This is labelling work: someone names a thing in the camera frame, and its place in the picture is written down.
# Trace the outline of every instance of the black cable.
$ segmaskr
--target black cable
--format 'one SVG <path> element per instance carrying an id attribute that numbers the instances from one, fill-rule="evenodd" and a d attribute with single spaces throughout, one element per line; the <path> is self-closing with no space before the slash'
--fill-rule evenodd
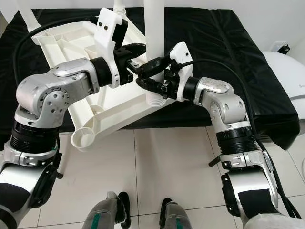
<path id="1" fill-rule="evenodd" d="M 26 42 L 26 40 L 28 38 L 31 38 L 32 36 L 36 35 L 39 32 L 42 32 L 46 29 L 55 27 L 55 26 L 59 26 L 59 25 L 64 25 L 67 23 L 72 23 L 72 22 L 78 22 L 78 21 L 91 21 L 94 20 L 93 16 L 83 16 L 83 17 L 74 17 L 74 18 L 67 18 L 67 19 L 62 19 L 62 20 L 58 20 L 58 21 L 53 21 L 50 23 L 47 23 L 45 25 L 42 25 L 41 27 L 31 31 L 29 34 L 27 34 L 25 37 L 22 38 L 22 40 L 17 44 L 14 53 L 13 53 L 13 69 L 14 69 L 14 74 L 15 74 L 15 81 L 16 81 L 16 85 L 18 86 L 18 84 L 22 81 L 21 76 L 19 74 L 19 54 L 20 54 L 20 50 L 21 47 L 23 46 L 23 44 Z"/>
<path id="2" fill-rule="evenodd" d="M 250 122 L 250 126 L 252 128 L 255 140 L 258 143 L 258 145 L 260 146 L 260 148 L 267 152 L 265 146 L 263 145 L 263 143 L 260 141 L 260 139 L 257 136 L 257 130 L 256 130 L 256 127 L 255 127 L 255 122 L 254 122 L 253 111 L 252 111 L 252 107 L 251 107 L 251 101 L 250 101 L 250 98 L 249 98 L 249 94 L 248 94 L 248 91 L 246 89 L 245 84 L 243 83 L 243 81 L 239 77 L 239 75 L 233 69 L 231 69 L 229 66 L 227 66 L 226 64 L 221 63 L 221 62 L 216 61 L 216 60 L 212 60 L 212 59 L 204 59 L 204 58 L 203 59 L 197 59 L 197 60 L 193 60 L 193 61 L 189 61 L 189 62 L 186 62 L 186 63 L 179 64 L 179 65 L 180 65 L 181 68 L 183 68 L 185 66 L 188 66 L 188 65 L 194 64 L 194 63 L 198 63 L 198 62 L 216 63 L 216 64 L 224 67 L 225 69 L 229 70 L 238 79 L 238 81 L 240 82 L 240 85 L 242 87 L 243 93 L 245 95 L 246 101 L 247 101 L 249 122 Z M 276 184 L 277 184 L 277 187 L 278 187 L 278 193 L 282 197 L 282 201 L 283 201 L 283 203 L 285 205 L 285 208 L 286 208 L 289 216 L 293 217 L 293 218 L 295 218 L 296 216 L 300 216 L 299 213 L 297 212 L 297 210 L 295 209 L 295 207 L 292 205 L 292 203 L 286 197 L 286 195 L 284 193 L 284 190 L 283 190 L 283 187 L 282 187 L 282 184 L 281 184 L 281 181 L 280 181 L 280 178 L 278 176 L 277 170 L 276 170 L 276 168 L 274 166 L 274 163 L 273 163 L 272 158 L 270 157 L 270 155 L 269 155 L 269 158 L 271 160 L 271 163 L 272 163 L 272 166 L 273 166 L 273 169 L 274 169 L 273 170 L 273 174 L 274 174 L 274 178 L 275 178 L 275 181 L 276 181 Z"/>
<path id="3" fill-rule="evenodd" d="M 58 137 L 57 137 L 57 139 L 56 139 L 56 143 L 57 143 L 57 150 L 56 150 L 56 153 L 58 154 L 59 153 L 59 148 L 60 148 L 60 146 L 61 146 L 61 139 L 59 138 L 59 135 L 58 135 Z"/>
<path id="4" fill-rule="evenodd" d="M 293 204 L 290 202 L 290 200 L 287 198 L 288 200 L 288 203 L 292 209 L 292 211 L 294 212 L 295 216 L 298 218 L 298 219 L 301 219 L 301 215 L 298 213 L 298 211 L 296 210 L 296 208 L 293 206 Z"/>

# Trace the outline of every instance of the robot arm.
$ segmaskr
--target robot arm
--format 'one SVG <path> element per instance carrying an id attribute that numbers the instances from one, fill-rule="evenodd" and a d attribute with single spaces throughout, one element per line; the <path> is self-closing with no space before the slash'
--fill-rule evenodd
<path id="1" fill-rule="evenodd" d="M 52 165 L 64 112 L 72 103 L 98 91 L 133 80 L 164 99 L 192 100 L 208 110 L 215 128 L 222 166 L 223 193 L 228 211 L 243 224 L 259 213 L 277 213 L 278 195 L 268 154 L 257 146 L 242 99 L 224 81 L 192 77 L 192 61 L 184 42 L 165 57 L 142 66 L 132 59 L 145 52 L 142 44 L 122 45 L 127 26 L 102 9 L 95 39 L 102 39 L 102 57 L 62 63 L 49 72 L 24 79 L 18 86 L 19 106 L 11 139 L 0 165 L 0 228 L 15 229 L 29 211 L 49 198 L 56 179 Z M 164 83 L 150 77 L 164 71 Z"/>
<path id="2" fill-rule="evenodd" d="M 178 58 L 171 58 L 179 53 Z M 192 77 L 191 61 L 184 42 L 177 44 L 169 56 L 155 59 L 135 69 L 137 83 L 146 90 L 160 93 L 180 102 L 192 100 L 209 112 L 222 154 L 218 157 L 224 169 L 223 193 L 228 211 L 242 219 L 262 213 L 278 213 L 278 193 L 271 176 L 272 163 L 254 137 L 243 100 L 234 94 L 230 84 L 206 77 Z M 168 65 L 165 83 L 150 79 L 151 66 Z"/>

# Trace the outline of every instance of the black cloth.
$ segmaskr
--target black cloth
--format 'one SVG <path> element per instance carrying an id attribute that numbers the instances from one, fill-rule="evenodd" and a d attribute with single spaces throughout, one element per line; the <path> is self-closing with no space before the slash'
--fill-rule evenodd
<path id="1" fill-rule="evenodd" d="M 34 10 L 42 25 L 76 16 L 99 15 L 99 9 Z M 143 8 L 128 8 L 127 16 L 144 33 Z M 7 26 L 0 39 L 0 134 L 9 134 L 14 112 L 16 86 L 12 70 L 12 52 L 17 42 L 27 33 L 19 13 Z M 267 134 L 281 148 L 287 149 L 299 132 L 298 115 L 263 54 L 231 10 L 197 8 L 165 9 L 165 52 L 176 43 L 185 41 L 193 59 L 210 58 L 221 61 L 235 70 L 246 84 L 257 130 Z M 41 48 L 28 41 L 20 56 L 22 77 L 44 73 L 49 67 Z M 246 103 L 241 86 L 226 69 L 216 64 L 197 63 L 194 77 L 210 77 L 229 82 Z M 150 114 L 125 129 L 153 127 L 208 126 L 207 111 L 191 101 L 175 102 Z M 62 132 L 74 131 L 68 112 Z"/>

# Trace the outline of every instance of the white pipe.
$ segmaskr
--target white pipe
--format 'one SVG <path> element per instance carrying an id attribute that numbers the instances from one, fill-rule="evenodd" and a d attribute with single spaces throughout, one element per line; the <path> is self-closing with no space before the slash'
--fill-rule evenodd
<path id="1" fill-rule="evenodd" d="M 145 38 L 147 60 L 164 56 L 164 0 L 144 0 Z M 152 77 L 163 83 L 163 73 Z M 157 93 L 146 92 L 146 102 L 152 107 L 165 104 Z"/>
<path id="2" fill-rule="evenodd" d="M 124 18 L 124 16 L 126 15 L 126 10 L 122 0 L 114 0 L 113 12 L 118 15 L 121 15 Z"/>
<path id="3" fill-rule="evenodd" d="M 41 26 L 24 0 L 15 0 L 15 4 L 26 23 L 29 32 Z"/>

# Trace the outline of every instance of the white wall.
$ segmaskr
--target white wall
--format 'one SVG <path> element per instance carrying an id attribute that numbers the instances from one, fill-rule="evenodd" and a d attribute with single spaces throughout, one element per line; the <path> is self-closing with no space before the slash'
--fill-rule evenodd
<path id="1" fill-rule="evenodd" d="M 7 22 L 6 22 L 6 20 L 4 19 L 3 15 L 0 12 L 0 37 L 2 36 L 6 26 L 7 26 Z"/>
<path id="2" fill-rule="evenodd" d="M 26 0 L 33 9 L 112 7 L 113 0 Z M 0 11 L 10 21 L 17 9 L 13 0 L 0 0 Z M 232 9 L 261 50 L 274 41 L 294 47 L 305 38 L 304 0 L 165 0 L 169 7 Z M 142 0 L 124 0 L 126 6 L 143 6 Z"/>

